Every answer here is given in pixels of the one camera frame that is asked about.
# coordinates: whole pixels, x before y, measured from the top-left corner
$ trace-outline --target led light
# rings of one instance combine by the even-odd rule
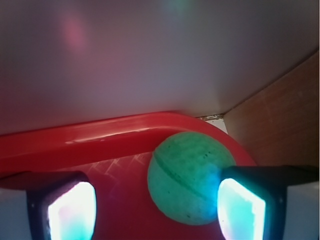
[[[88,182],[79,182],[48,207],[51,240],[90,240],[96,213],[94,187]]]
[[[262,240],[266,202],[232,178],[218,189],[217,213],[226,240]]]

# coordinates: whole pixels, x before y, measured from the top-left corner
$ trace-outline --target green ball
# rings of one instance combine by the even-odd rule
[[[233,165],[228,149],[208,135],[172,135],[153,152],[147,179],[151,198],[175,221],[209,224],[217,218],[221,170]]]

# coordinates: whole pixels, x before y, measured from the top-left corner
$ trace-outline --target red plastic tray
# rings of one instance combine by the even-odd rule
[[[230,136],[193,117],[160,112],[0,136],[0,170],[81,170],[96,189],[93,239],[223,239],[218,221],[189,226],[167,218],[147,186],[152,151],[184,131],[224,144],[236,164],[255,162]]]

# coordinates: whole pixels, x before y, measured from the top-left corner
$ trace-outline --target white ceiling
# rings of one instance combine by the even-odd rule
[[[318,47],[318,0],[0,1],[0,134],[224,113]]]

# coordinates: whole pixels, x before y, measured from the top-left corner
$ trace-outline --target wooden wall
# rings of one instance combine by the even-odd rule
[[[224,116],[258,165],[319,166],[319,51]]]

